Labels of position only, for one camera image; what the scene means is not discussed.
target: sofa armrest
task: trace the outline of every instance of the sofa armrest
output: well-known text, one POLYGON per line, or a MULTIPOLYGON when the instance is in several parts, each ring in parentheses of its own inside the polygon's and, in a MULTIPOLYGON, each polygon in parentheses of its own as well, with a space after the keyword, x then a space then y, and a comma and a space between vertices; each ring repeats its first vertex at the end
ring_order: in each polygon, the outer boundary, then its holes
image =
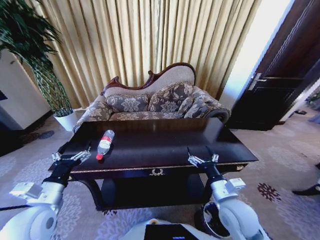
POLYGON ((72 131, 75 133, 83 122, 108 121, 112 113, 112 108, 105 101, 97 98, 73 126, 72 131))
POLYGON ((218 118, 222 123, 226 123, 231 116, 230 109, 224 107, 218 100, 214 99, 206 91, 200 90, 193 94, 194 100, 202 99, 208 111, 204 114, 203 118, 218 118))

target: wall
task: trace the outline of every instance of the wall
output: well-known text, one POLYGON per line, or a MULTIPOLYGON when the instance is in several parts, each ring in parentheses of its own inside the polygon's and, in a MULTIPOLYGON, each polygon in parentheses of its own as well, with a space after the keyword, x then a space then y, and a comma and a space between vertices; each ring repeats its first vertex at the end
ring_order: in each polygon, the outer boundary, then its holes
POLYGON ((294 0, 262 0, 219 101, 232 109, 246 89, 294 0))
POLYGON ((0 114, 6 119, 1 120, 12 130, 25 129, 50 108, 15 56, 6 50, 1 54, 0 89, 8 98, 0 101, 0 114))

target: dark wooden coffee table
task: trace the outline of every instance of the dark wooden coffee table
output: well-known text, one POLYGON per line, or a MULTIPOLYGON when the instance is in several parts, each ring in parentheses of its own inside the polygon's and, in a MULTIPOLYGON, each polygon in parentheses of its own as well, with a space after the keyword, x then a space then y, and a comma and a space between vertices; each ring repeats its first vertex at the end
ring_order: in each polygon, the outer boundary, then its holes
POLYGON ((221 173, 238 172, 257 161, 217 118, 84 122, 64 154, 84 150, 89 141, 92 156, 73 168, 69 180, 89 188, 99 211, 208 202, 210 188, 200 179, 202 171, 188 162, 187 147, 209 159, 209 146, 219 154, 221 173), (108 129, 115 137, 98 161, 97 146, 108 129), (101 189, 98 179, 104 179, 101 189))

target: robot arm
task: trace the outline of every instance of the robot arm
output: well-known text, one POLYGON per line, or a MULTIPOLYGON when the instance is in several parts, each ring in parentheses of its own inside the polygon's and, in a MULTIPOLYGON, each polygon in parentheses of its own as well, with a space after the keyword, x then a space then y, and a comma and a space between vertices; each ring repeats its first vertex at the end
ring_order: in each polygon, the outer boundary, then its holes
POLYGON ((63 205, 63 191, 68 185, 72 168, 87 160, 90 146, 76 155, 53 154, 56 164, 51 176, 41 186, 33 182, 18 183, 10 192, 32 206, 10 219, 0 231, 0 239, 49 240, 57 225, 63 205))
POLYGON ((208 183, 212 188, 212 196, 219 210, 219 218, 234 240, 270 240, 259 223, 256 212, 249 205, 237 199, 237 192, 246 184, 241 178, 226 180, 216 168, 219 155, 212 155, 211 160, 202 160, 191 155, 188 149, 188 161, 205 170, 208 183))

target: potted plant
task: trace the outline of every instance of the potted plant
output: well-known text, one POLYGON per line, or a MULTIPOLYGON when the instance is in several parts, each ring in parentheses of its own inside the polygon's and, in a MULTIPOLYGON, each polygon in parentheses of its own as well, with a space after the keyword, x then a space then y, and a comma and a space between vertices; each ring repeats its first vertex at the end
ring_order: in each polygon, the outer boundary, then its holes
POLYGON ((59 42, 58 31, 24 0, 0 1, 0 53, 7 49, 33 71, 37 86, 53 116, 71 131, 77 118, 66 91, 54 73, 48 54, 56 51, 50 42, 59 42))

